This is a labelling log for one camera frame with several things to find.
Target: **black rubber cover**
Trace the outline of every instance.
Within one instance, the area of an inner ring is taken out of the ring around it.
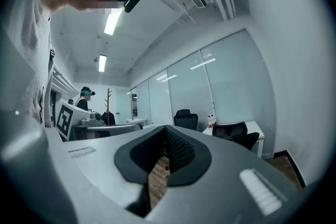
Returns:
[[[166,126],[166,134],[166,150],[172,172],[167,185],[184,186],[196,182],[210,167],[210,150],[200,141],[169,125]]]
[[[114,155],[114,163],[125,180],[147,185],[148,174],[164,150],[165,128],[155,130],[121,146]]]

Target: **floor baseboard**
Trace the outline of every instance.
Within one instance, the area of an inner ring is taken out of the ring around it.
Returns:
[[[274,158],[277,157],[281,157],[281,156],[286,156],[288,158],[288,161],[290,162],[290,164],[292,165],[296,176],[298,177],[298,180],[300,182],[301,188],[304,188],[306,186],[305,181],[302,178],[302,175],[298,169],[298,167],[296,166],[296,163],[294,162],[293,158],[290,156],[290,154],[288,153],[288,151],[279,151],[274,153]]]

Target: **fluorescent light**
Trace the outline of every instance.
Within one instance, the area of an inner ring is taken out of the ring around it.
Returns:
[[[162,80],[161,82],[165,82],[165,81],[167,81],[167,80],[169,80],[169,79],[172,79],[172,78],[175,78],[175,77],[177,77],[177,75],[173,75],[173,76],[171,76],[171,77],[169,77],[169,78],[166,78],[165,80]]]
[[[191,70],[193,70],[193,69],[195,69],[195,68],[197,68],[197,67],[201,67],[201,66],[203,66],[203,65],[206,65],[207,63],[210,63],[210,62],[213,62],[213,61],[216,61],[216,59],[213,58],[213,59],[211,59],[211,60],[209,60],[209,61],[202,62],[202,63],[200,63],[199,65],[192,67]]]
[[[106,55],[99,56],[99,72],[105,71]]]
[[[203,58],[207,58],[207,57],[210,57],[210,56],[212,56],[212,54],[204,55]]]
[[[167,77],[167,74],[165,74],[165,75],[163,75],[163,76],[157,78],[156,80],[160,80],[160,79],[163,79],[163,78],[166,78],[166,77]]]
[[[123,9],[124,8],[113,8],[111,10],[111,14],[107,18],[107,22],[105,25],[105,30],[104,30],[105,34],[113,35],[114,29],[116,28],[118,19]]]

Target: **wooden floor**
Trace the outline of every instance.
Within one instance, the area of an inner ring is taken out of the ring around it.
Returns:
[[[266,161],[287,176],[297,189],[301,189],[295,171],[286,156],[268,159]],[[169,165],[169,159],[166,157],[160,158],[149,175],[149,194],[152,209],[158,204],[167,191],[167,181],[170,175],[169,170],[165,169],[167,165]]]

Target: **coat rack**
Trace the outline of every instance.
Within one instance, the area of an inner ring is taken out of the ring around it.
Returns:
[[[105,105],[107,107],[107,125],[110,126],[110,110],[109,110],[109,100],[110,100],[110,93],[112,91],[110,91],[110,88],[107,89],[107,100],[105,99],[105,101],[107,102],[107,105]]]

